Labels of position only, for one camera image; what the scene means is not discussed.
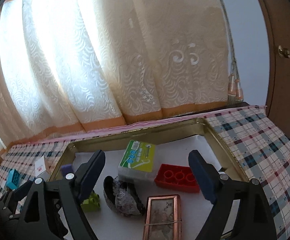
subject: green toy block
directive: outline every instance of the green toy block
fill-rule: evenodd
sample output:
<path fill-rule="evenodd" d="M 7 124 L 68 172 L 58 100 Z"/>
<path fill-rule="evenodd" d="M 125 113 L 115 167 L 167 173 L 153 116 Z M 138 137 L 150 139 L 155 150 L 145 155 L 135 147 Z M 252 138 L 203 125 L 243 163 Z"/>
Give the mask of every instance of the green toy block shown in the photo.
<path fill-rule="evenodd" d="M 99 211 L 101 209 L 100 196 L 93 191 L 89 198 L 83 201 L 81 207 L 83 212 Z"/>

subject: transparent plastic container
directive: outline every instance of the transparent plastic container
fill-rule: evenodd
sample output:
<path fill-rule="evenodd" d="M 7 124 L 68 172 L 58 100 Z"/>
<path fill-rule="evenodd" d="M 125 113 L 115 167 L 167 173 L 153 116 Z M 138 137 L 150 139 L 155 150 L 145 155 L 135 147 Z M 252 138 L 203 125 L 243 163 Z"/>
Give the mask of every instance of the transparent plastic container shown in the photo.
<path fill-rule="evenodd" d="M 131 140 L 118 166 L 118 178 L 132 183 L 154 181 L 159 167 L 154 144 Z"/>

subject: red toy block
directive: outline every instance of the red toy block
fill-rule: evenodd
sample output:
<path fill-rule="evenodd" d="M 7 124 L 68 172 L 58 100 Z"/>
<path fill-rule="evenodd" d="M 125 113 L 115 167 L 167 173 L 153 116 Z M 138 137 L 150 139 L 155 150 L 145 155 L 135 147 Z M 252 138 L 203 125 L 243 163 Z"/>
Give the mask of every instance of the red toy block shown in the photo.
<path fill-rule="evenodd" d="M 190 167 L 162 164 L 155 183 L 158 187 L 197 193 L 200 188 Z"/>

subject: brown wooden door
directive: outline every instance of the brown wooden door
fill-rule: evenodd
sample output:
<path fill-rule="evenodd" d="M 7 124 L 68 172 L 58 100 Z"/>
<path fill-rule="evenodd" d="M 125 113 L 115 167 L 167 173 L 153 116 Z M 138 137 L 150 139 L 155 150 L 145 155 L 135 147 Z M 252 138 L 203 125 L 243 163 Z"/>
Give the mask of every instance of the brown wooden door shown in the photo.
<path fill-rule="evenodd" d="M 267 116 L 290 138 L 290 58 L 278 54 L 279 45 L 290 51 L 290 3 L 288 0 L 259 2 L 266 22 L 270 50 Z"/>

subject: barcode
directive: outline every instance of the barcode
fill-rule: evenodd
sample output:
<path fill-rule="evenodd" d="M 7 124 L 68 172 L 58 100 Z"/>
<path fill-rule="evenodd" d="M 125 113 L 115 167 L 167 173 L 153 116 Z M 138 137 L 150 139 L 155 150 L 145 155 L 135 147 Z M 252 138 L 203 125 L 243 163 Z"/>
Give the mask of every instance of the barcode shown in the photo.
<path fill-rule="evenodd" d="M 135 142 L 133 142 L 132 150 L 137 150 L 138 147 L 139 147 L 139 145 L 140 145 L 140 142 L 139 142 L 139 141 L 135 141 Z"/>

